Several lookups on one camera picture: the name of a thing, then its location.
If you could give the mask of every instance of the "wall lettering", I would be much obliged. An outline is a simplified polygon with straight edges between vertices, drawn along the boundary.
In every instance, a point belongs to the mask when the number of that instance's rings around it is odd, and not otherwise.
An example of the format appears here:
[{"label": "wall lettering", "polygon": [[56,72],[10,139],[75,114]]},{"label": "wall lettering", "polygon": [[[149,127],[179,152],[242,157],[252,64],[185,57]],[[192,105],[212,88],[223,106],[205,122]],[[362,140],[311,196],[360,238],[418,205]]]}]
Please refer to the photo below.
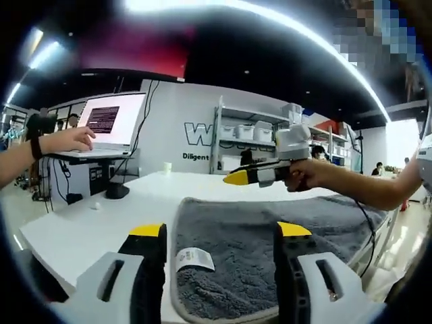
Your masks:
[{"label": "wall lettering", "polygon": [[193,160],[193,161],[208,161],[210,160],[210,156],[208,155],[196,155],[194,153],[183,153],[183,159],[185,160]]},{"label": "wall lettering", "polygon": [[184,131],[189,145],[211,146],[213,136],[213,124],[184,123]]}]

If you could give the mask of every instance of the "floor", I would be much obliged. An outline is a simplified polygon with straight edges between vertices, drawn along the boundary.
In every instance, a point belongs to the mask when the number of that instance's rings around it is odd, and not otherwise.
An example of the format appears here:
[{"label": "floor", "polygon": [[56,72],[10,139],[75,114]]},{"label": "floor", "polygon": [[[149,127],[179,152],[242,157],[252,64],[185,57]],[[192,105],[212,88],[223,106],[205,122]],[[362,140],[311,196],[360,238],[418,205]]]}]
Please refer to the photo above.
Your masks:
[{"label": "floor", "polygon": [[[1,193],[1,205],[9,228],[8,237],[14,251],[26,248],[19,228],[47,213],[45,203],[34,202],[31,194],[14,185],[4,188]],[[54,204],[54,209],[63,208],[64,203]],[[421,242],[427,233],[431,212],[417,202],[399,213],[387,252],[376,267],[371,267],[364,275],[365,291],[380,301],[385,298],[392,282],[406,271],[410,262],[418,252]]]},{"label": "floor", "polygon": [[[47,208],[44,202],[33,201],[32,194],[29,191],[21,188],[8,185],[0,192],[1,208],[5,215],[5,222],[9,229],[7,236],[13,251],[18,251],[26,248],[26,244],[22,238],[19,228],[43,215],[47,214]],[[53,208],[58,209],[64,204],[56,204]],[[47,203],[48,210],[51,210],[49,202]]]}]

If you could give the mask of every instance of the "white shelf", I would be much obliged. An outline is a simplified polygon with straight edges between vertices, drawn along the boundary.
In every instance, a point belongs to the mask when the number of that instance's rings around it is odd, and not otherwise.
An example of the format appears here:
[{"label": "white shelf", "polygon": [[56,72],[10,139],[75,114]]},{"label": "white shelf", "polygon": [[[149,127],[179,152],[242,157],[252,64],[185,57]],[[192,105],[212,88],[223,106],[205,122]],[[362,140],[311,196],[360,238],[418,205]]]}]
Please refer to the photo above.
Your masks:
[{"label": "white shelf", "polygon": [[241,140],[239,138],[221,138],[219,141],[225,143],[247,144],[253,146],[276,147],[276,144],[274,142],[259,142],[257,140]]},{"label": "white shelf", "polygon": [[[330,133],[327,132],[326,130],[320,130],[319,128],[316,128],[316,127],[313,127],[313,126],[309,126],[309,130],[310,130],[310,132],[311,132],[312,135],[324,136],[326,138],[329,138],[329,136],[330,136]],[[337,134],[332,134],[331,136],[337,142],[347,142],[348,141],[343,136],[340,136],[340,135],[337,135]]]},{"label": "white shelf", "polygon": [[[232,108],[232,107],[222,107],[221,110],[222,117],[226,118],[234,118],[234,119],[241,119],[241,120],[247,120],[251,122],[267,122],[270,124],[280,124],[280,123],[289,123],[290,120],[286,117],[273,115],[270,113],[261,113],[260,111],[249,111],[245,109],[240,108]],[[324,136],[326,138],[330,137],[330,133],[325,130],[320,130],[319,128],[308,126],[311,134],[313,135],[320,135]],[[337,142],[347,142],[348,140],[344,138],[343,136],[332,134],[332,137]]]},{"label": "white shelf", "polygon": [[270,113],[261,113],[260,111],[249,111],[245,109],[228,107],[222,107],[222,117],[248,120],[251,122],[257,122],[261,120],[262,122],[267,122],[270,124],[290,122],[288,118],[272,115]]}]

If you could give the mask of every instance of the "shelving unit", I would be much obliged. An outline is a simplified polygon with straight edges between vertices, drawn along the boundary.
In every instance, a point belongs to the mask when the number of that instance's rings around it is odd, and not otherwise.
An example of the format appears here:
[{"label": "shelving unit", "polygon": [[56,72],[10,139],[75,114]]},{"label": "shelving unit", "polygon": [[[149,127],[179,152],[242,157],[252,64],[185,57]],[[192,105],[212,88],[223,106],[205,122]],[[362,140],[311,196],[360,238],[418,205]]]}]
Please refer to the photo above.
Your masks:
[{"label": "shelving unit", "polygon": [[[218,170],[218,162],[219,162],[219,152],[220,152],[220,144],[221,143],[231,143],[231,144],[243,144],[246,146],[255,146],[255,147],[267,147],[272,148],[275,147],[274,142],[258,142],[255,140],[242,140],[239,138],[221,138],[219,135],[219,127],[223,125],[222,119],[236,119],[241,120],[246,123],[254,123],[257,121],[267,122],[273,125],[273,133],[280,128],[285,128],[290,125],[290,120],[286,117],[282,117],[279,115],[273,115],[270,113],[262,113],[260,111],[249,111],[247,109],[235,108],[235,107],[226,107],[223,104],[222,97],[219,100],[218,106],[215,108],[215,119],[213,126],[213,141],[211,146],[211,157],[210,157],[210,173],[211,174],[227,174],[229,171]],[[333,157],[338,157],[341,159],[347,159],[341,155],[334,155],[333,153],[333,142],[338,144],[344,144],[348,140],[343,136],[333,134],[331,127],[329,127],[328,131],[321,130],[316,127],[309,126],[310,132],[314,136],[318,136],[324,140],[327,140],[329,143],[329,154],[330,159]]]},{"label": "shelving unit", "polygon": [[226,142],[226,143],[246,144],[250,146],[276,147],[276,144],[274,142],[259,142],[257,140],[241,140],[239,138],[221,138],[219,141]]}]

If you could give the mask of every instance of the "fluorescent light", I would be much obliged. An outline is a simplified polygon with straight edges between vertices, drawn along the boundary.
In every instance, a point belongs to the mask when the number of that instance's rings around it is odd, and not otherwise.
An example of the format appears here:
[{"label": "fluorescent light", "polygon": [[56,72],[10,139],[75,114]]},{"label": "fluorescent light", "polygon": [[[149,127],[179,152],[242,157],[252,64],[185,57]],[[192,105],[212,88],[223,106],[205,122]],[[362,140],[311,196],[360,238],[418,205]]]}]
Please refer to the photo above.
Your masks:
[{"label": "fluorescent light", "polygon": [[14,88],[12,89],[11,94],[9,95],[9,98],[7,98],[6,103],[11,103],[13,97],[15,96],[16,92],[18,91],[19,87],[21,86],[20,83],[17,83]]},{"label": "fluorescent light", "polygon": [[22,245],[21,245],[20,241],[18,240],[18,238],[16,237],[16,235],[13,235],[13,238],[14,238],[16,244],[18,245],[18,247],[20,248],[20,250],[23,250]]},{"label": "fluorescent light", "polygon": [[285,16],[277,11],[261,7],[259,5],[253,5],[241,0],[160,0],[160,1],[142,1],[142,0],[124,0],[124,6],[127,10],[132,13],[144,14],[152,11],[163,11],[167,9],[194,9],[197,7],[203,7],[205,5],[213,6],[224,6],[236,8],[244,11],[252,12],[261,17],[265,17],[269,20],[273,20],[279,24],[282,24],[288,28],[294,29],[298,33],[309,38],[315,44],[319,45],[322,49],[333,55],[351,74],[354,76],[364,87],[364,89],[370,94],[372,99],[376,102],[378,108],[381,110],[387,122],[390,122],[390,116],[385,110],[384,105],[379,100],[377,94],[372,89],[371,85],[367,82],[364,76],[352,65],[345,57],[343,57],[333,45],[330,45],[324,38],[315,34],[312,30],[293,20],[292,18]]},{"label": "fluorescent light", "polygon": [[38,28],[34,29],[34,40],[32,43],[32,47],[30,49],[30,55],[33,54],[33,52],[36,50],[36,48],[38,47],[39,43],[41,42],[42,36],[43,36],[43,31],[39,30]]},{"label": "fluorescent light", "polygon": [[58,42],[53,42],[45,47],[30,63],[30,69],[37,69],[43,62],[45,62],[54,51],[60,46]]}]

